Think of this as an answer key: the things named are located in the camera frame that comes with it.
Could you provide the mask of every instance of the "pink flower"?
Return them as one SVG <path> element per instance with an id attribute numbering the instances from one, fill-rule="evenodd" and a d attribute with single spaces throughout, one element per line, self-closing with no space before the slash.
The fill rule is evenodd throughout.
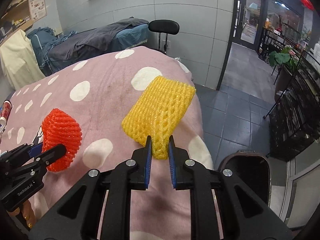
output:
<path id="1" fill-rule="evenodd" d="M 295 53 L 292 49 L 289 50 L 289 54 L 290 54 L 291 56 L 295 56 L 295 55 L 296 55 L 296 53 Z"/>

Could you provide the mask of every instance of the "white polka dot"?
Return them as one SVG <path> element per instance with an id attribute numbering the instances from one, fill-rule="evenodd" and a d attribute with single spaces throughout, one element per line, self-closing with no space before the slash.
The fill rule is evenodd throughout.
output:
<path id="1" fill-rule="evenodd" d="M 19 105 L 16 109 L 16 113 L 19 111 L 19 109 L 21 108 L 22 105 Z"/>
<path id="2" fill-rule="evenodd" d="M 48 85 L 51 85 L 57 78 L 59 75 L 56 75 L 55 77 L 53 77 L 52 79 L 49 80 Z"/>
<path id="3" fill-rule="evenodd" d="M 11 136 L 12 136 L 12 130 L 13 130 L 13 128 L 11 128 L 11 129 L 8 131 L 8 138 L 9 138 L 9 140 L 11 139 Z"/>
<path id="4" fill-rule="evenodd" d="M 135 90 L 145 90 L 155 77 L 162 76 L 160 70 L 154 67 L 144 67 L 140 69 L 131 80 L 131 85 Z"/>
<path id="5" fill-rule="evenodd" d="M 72 70 L 79 70 L 80 68 L 82 68 L 88 61 L 84 60 L 79 62 L 77 65 L 75 65 L 75 67 Z"/>
<path id="6" fill-rule="evenodd" d="M 23 135 L 24 135 L 24 128 L 21 127 L 21 128 L 18 130 L 17 144 L 21 143 L 21 140 L 22 140 L 22 138 L 23 138 Z"/>
<path id="7" fill-rule="evenodd" d="M 27 92 L 28 92 L 28 90 L 29 90 L 29 88 L 27 88 L 27 89 L 23 92 L 23 95 L 24 95 L 25 93 L 27 93 Z"/>
<path id="8" fill-rule="evenodd" d="M 44 98 L 42 99 L 42 102 L 41 102 L 41 106 L 43 106 L 43 104 L 48 100 L 48 98 L 52 95 L 52 93 L 48 93 L 44 96 Z"/>
<path id="9" fill-rule="evenodd" d="M 87 96 L 89 91 L 90 91 L 89 81 L 82 81 L 71 90 L 70 98 L 73 101 L 81 101 Z"/>
<path id="10" fill-rule="evenodd" d="M 33 102 L 32 102 L 32 100 L 30 100 L 30 101 L 26 104 L 26 106 L 24 107 L 24 112 L 26 112 L 26 111 L 30 108 L 30 106 L 32 106 L 32 104 L 33 104 Z"/>
<path id="11" fill-rule="evenodd" d="M 45 200 L 44 195 L 41 192 L 37 192 L 34 195 L 34 200 L 35 200 L 35 217 L 36 219 L 40 219 L 43 217 L 44 214 L 47 213 L 49 210 L 47 201 Z"/>
<path id="12" fill-rule="evenodd" d="M 124 57 L 129 57 L 130 55 L 132 55 L 134 53 L 133 49 L 125 49 L 121 52 L 119 52 L 118 54 L 115 55 L 115 58 L 124 58 Z"/>
<path id="13" fill-rule="evenodd" d="M 130 240 L 162 240 L 162 239 L 150 233 L 134 231 L 134 232 L 130 232 Z"/>
<path id="14" fill-rule="evenodd" d="M 35 86 L 35 88 L 33 89 L 33 91 L 36 91 L 37 89 L 38 89 L 38 87 L 40 87 L 41 86 L 41 84 L 37 84 L 36 86 Z"/>
<path id="15" fill-rule="evenodd" d="M 186 73 L 190 72 L 190 70 L 188 70 L 188 68 L 185 65 L 183 65 L 180 61 L 178 61 L 178 63 L 180 65 L 180 67 L 183 69 L 184 72 L 186 72 Z"/>
<path id="16" fill-rule="evenodd" d="M 112 142 L 108 139 L 94 141 L 84 150 L 82 161 L 88 168 L 98 169 L 103 165 L 112 149 Z"/>
<path id="17" fill-rule="evenodd" d="M 190 141 L 188 145 L 188 153 L 190 159 L 201 163 L 207 169 L 213 169 L 210 152 L 199 135 Z"/>

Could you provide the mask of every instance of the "potted plant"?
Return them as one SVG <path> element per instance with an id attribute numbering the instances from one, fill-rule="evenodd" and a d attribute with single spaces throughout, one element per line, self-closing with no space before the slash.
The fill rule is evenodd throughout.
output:
<path id="1" fill-rule="evenodd" d="M 275 101 L 278 100 L 278 91 L 284 91 L 293 73 L 297 70 L 298 61 L 295 52 L 290 46 L 286 46 L 280 53 L 273 51 L 269 55 L 269 64 L 272 67 L 279 65 L 279 74 L 275 89 Z"/>

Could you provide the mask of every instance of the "bed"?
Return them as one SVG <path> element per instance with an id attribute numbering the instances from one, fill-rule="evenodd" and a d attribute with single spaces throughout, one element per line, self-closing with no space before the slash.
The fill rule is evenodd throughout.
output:
<path id="1" fill-rule="evenodd" d="M 81 33 L 56 38 L 50 28 L 28 34 L 40 70 L 50 76 L 76 62 L 133 48 L 148 41 L 148 21 L 129 18 Z"/>
<path id="2" fill-rule="evenodd" d="M 177 60 L 140 46 L 73 64 L 17 91 L 0 150 L 11 150 L 37 137 L 42 120 L 53 108 L 80 124 L 82 145 L 69 168 L 47 172 L 44 188 L 31 199 L 41 218 L 87 171 L 114 169 L 141 145 L 129 138 L 121 121 L 148 84 L 158 75 L 193 85 L 191 73 Z M 195 95 L 173 132 L 177 147 L 212 169 L 203 140 L 201 109 Z M 168 160 L 152 161 L 147 191 L 132 191 L 131 240 L 190 239 L 189 191 L 172 189 Z"/>

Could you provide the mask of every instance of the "beige cloth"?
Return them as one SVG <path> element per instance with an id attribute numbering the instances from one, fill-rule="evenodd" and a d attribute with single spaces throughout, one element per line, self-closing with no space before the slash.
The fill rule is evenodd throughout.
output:
<path id="1" fill-rule="evenodd" d="M 0 60 L 4 75 L 16 90 L 45 77 L 38 67 L 31 41 L 22 30 L 0 46 Z"/>

